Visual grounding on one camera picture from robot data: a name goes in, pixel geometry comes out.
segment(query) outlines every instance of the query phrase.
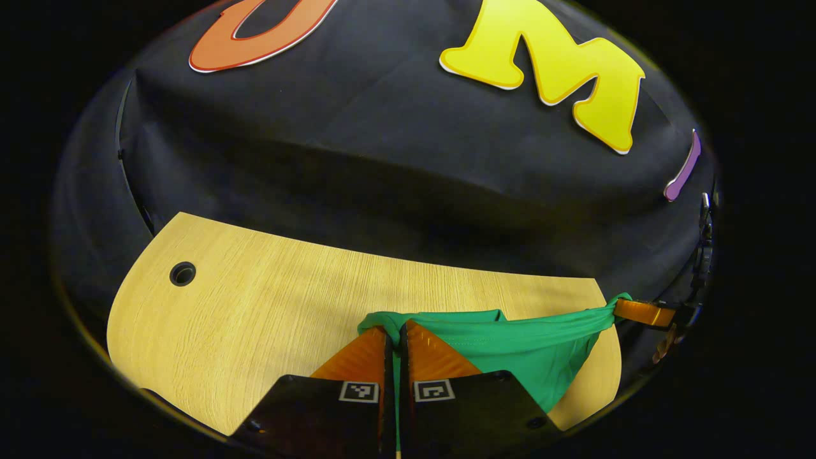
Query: black fabric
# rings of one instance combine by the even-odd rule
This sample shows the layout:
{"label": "black fabric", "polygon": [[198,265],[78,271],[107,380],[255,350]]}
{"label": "black fabric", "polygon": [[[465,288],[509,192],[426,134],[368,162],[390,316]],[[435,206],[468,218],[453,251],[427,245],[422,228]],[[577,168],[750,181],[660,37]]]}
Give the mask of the black fabric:
{"label": "black fabric", "polygon": [[[53,225],[69,292],[105,320],[124,275],[177,213],[314,243],[480,270],[597,279],[607,297],[655,298],[697,241],[707,153],[681,196],[693,128],[680,94],[606,27],[545,1],[577,42],[604,37],[644,69],[634,145],[620,156],[526,75],[503,91],[445,72],[480,0],[338,2],[290,50],[214,74],[188,66],[219,2],[149,44],[101,90],[65,150]],[[265,2],[240,37],[293,2]],[[120,133],[115,120],[128,82]],[[700,132],[705,140],[706,132]]]}

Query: wooden tabletop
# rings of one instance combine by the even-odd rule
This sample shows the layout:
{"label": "wooden tabletop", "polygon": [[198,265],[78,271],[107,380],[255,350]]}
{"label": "wooden tabletop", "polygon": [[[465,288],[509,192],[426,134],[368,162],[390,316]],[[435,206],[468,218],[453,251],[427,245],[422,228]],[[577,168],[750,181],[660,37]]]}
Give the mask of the wooden tabletop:
{"label": "wooden tabletop", "polygon": [[[178,287],[170,272],[182,261],[196,274]],[[135,385],[230,435],[278,377],[312,374],[370,312],[501,309],[515,320],[604,304],[594,279],[430,265],[179,213],[119,288],[108,348]],[[612,327],[548,415],[562,429],[586,419],[612,401],[620,373]]]}

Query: green cloth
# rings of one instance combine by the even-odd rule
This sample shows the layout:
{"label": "green cloth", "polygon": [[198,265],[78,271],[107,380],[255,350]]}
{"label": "green cloth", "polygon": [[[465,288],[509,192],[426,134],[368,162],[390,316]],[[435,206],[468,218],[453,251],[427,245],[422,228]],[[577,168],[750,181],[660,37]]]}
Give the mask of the green cloth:
{"label": "green cloth", "polygon": [[[549,412],[570,387],[598,335],[614,324],[613,312],[619,298],[632,299],[622,293],[605,307],[526,320],[507,320],[500,310],[418,314],[375,312],[363,319],[357,332],[383,326],[396,350],[400,345],[400,329],[408,320],[414,320],[482,372],[512,372],[541,409]],[[393,362],[398,409],[398,351],[394,352]]]}

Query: yellow letter m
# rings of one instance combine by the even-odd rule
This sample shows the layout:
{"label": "yellow letter m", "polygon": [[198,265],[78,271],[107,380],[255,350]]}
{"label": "yellow letter m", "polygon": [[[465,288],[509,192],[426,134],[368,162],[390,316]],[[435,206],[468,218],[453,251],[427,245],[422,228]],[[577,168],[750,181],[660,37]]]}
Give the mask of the yellow letter m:
{"label": "yellow letter m", "polygon": [[574,105],[575,121],[618,153],[628,153],[643,69],[605,38],[575,44],[536,0],[483,0],[468,41],[444,50],[439,62],[453,74],[515,89],[524,81],[513,63],[522,36],[541,101],[555,105],[597,78],[592,95]]}

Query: wooden table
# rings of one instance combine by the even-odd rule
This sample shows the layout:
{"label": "wooden table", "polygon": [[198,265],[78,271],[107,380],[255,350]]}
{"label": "wooden table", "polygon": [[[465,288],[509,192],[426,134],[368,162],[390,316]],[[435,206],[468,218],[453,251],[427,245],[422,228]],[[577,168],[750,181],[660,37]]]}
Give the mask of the wooden table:
{"label": "wooden table", "polygon": [[[182,261],[196,274],[178,287],[170,272]],[[108,348],[135,385],[230,435],[278,377],[310,375],[370,312],[501,309],[514,320],[604,304],[594,279],[430,265],[180,213],[122,283]],[[562,429],[586,419],[612,401],[620,372],[612,327],[548,415]]]}

